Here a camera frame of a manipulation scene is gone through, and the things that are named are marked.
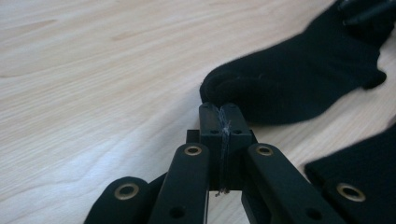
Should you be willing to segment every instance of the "light wood grain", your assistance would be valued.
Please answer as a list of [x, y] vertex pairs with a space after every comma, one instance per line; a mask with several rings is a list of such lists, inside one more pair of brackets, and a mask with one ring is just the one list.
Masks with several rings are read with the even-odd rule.
[[[331, 4], [295, 1], [0, 1], [0, 223], [82, 223], [113, 180], [151, 181], [198, 128], [216, 66], [292, 36]], [[301, 171], [396, 114], [395, 32], [385, 84], [317, 119], [252, 124]], [[208, 223], [248, 223], [240, 193], [211, 194]]]

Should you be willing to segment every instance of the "metal rivet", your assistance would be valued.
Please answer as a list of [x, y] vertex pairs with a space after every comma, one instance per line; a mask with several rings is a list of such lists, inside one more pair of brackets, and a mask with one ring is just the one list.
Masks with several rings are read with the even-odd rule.
[[256, 151], [263, 156], [272, 156], [274, 154], [274, 151], [271, 148], [265, 146], [257, 146]]
[[341, 196], [353, 202], [361, 203], [366, 200], [366, 196], [364, 195], [363, 192], [361, 192], [361, 190], [349, 184], [345, 184], [345, 183], [338, 184], [337, 191], [339, 194], [341, 194]]
[[120, 185], [116, 191], [114, 191], [114, 196], [118, 200], [128, 200], [132, 199], [134, 196], [136, 196], [137, 192], [139, 192], [139, 186], [137, 186], [135, 183], [126, 183], [123, 185]]
[[189, 156], [197, 156], [201, 154], [202, 150], [200, 147], [186, 147], [184, 149], [184, 153], [186, 153]]

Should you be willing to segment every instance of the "black plastic part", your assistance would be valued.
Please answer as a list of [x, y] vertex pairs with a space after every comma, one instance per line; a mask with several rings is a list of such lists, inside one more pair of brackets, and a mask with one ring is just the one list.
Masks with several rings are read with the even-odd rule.
[[207, 147], [201, 144], [179, 147], [148, 223], [206, 223], [208, 189]]
[[345, 223], [276, 147], [252, 145], [246, 166], [271, 223]]
[[[242, 190], [250, 223], [345, 223], [279, 149], [257, 144], [236, 105], [203, 104], [200, 122], [201, 130], [187, 131], [167, 174], [149, 184], [114, 181], [85, 223], [206, 223], [209, 190]], [[128, 184], [134, 187], [122, 189]]]
[[[348, 223], [396, 223], [394, 209], [386, 204], [379, 203], [373, 194], [365, 195], [366, 198], [363, 202], [349, 200], [338, 192], [337, 186], [340, 183], [348, 183], [348, 185], [362, 192], [369, 192], [369, 190], [363, 188], [358, 182], [351, 181], [351, 179], [336, 177], [325, 182], [322, 191], [323, 198], [336, 208], [340, 216]], [[353, 193], [355, 191], [352, 190], [349, 193], [351, 193], [351, 196], [354, 196]], [[367, 207], [367, 204], [373, 206], [375, 210], [370, 209], [373, 207]]]
[[[134, 197], [128, 200], [120, 200], [116, 197], [116, 191], [125, 184], [135, 184], [138, 189]], [[150, 192], [149, 184], [139, 178], [124, 177], [111, 183], [99, 199], [92, 206], [90, 213], [85, 219], [85, 224], [130, 224], [146, 223], [149, 218], [150, 207], [153, 205], [153, 197]]]
[[210, 190], [242, 190], [240, 161], [256, 139], [239, 107], [227, 104], [218, 109], [205, 103], [199, 108], [199, 116], [200, 143], [210, 149]]
[[219, 121], [219, 110], [210, 103], [199, 107], [200, 139], [199, 143], [210, 149], [210, 190], [219, 190], [220, 158], [222, 146], [222, 132]]
[[246, 176], [246, 185], [242, 190], [242, 205], [250, 224], [269, 224], [271, 223], [271, 212], [265, 201], [262, 199], [257, 186]]

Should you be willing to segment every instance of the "black sock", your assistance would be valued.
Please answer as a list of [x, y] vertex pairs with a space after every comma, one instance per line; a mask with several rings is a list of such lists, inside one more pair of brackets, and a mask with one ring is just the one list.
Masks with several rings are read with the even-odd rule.
[[211, 71], [200, 89], [202, 101], [234, 103], [249, 121], [285, 124], [312, 119], [346, 93], [384, 82], [376, 63], [393, 25], [375, 38], [358, 38], [343, 25], [337, 6], [301, 34]]
[[305, 173], [348, 223], [396, 223], [395, 162], [396, 124], [354, 146], [308, 163]]

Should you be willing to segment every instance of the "sock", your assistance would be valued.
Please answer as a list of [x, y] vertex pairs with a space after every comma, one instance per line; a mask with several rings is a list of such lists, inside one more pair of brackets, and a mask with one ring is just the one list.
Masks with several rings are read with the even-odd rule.
[[[305, 173], [312, 184], [348, 223], [396, 223], [396, 124], [384, 132], [308, 163]], [[353, 186], [365, 200], [343, 197], [337, 187]], [[346, 193], [359, 196], [349, 188]]]
[[338, 5], [301, 34], [211, 71], [200, 88], [202, 101], [236, 104], [249, 121], [286, 124], [312, 119], [346, 93], [384, 82], [376, 63], [393, 25], [374, 41], [359, 39], [343, 25]]
[[368, 44], [380, 47], [396, 21], [396, 2], [389, 0], [343, 0], [339, 10], [348, 31]]

